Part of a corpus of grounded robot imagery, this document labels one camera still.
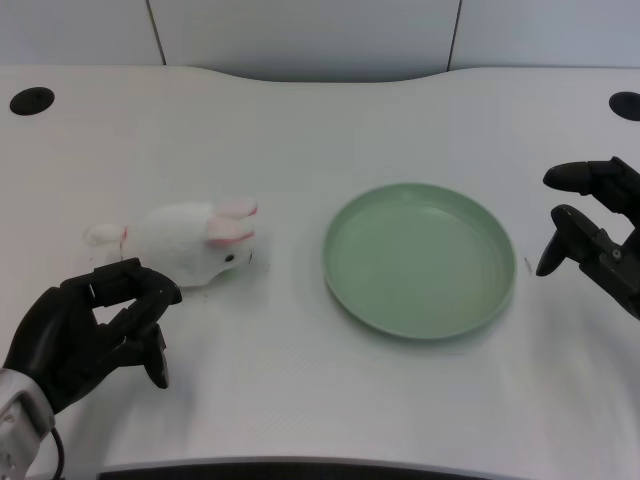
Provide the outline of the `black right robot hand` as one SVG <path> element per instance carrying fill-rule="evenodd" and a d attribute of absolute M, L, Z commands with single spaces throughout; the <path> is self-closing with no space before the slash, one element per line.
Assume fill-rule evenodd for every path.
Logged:
<path fill-rule="evenodd" d="M 555 190 L 591 196 L 609 211 L 625 216 L 633 231 L 621 244 L 576 208 L 551 210 L 556 227 L 537 265 L 544 277 L 570 259 L 630 315 L 639 316 L 639 173 L 618 157 L 571 162 L 550 168 L 543 183 Z"/>

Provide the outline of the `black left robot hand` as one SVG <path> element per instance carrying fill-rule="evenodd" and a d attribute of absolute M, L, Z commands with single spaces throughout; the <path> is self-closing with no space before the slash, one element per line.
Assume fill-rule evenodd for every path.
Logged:
<path fill-rule="evenodd" d="M 158 321 L 181 300 L 173 281 L 136 258 L 97 268 L 41 295 L 20 322 L 3 366 L 31 378 L 54 413 L 118 368 L 142 366 L 165 389 L 166 343 Z"/>

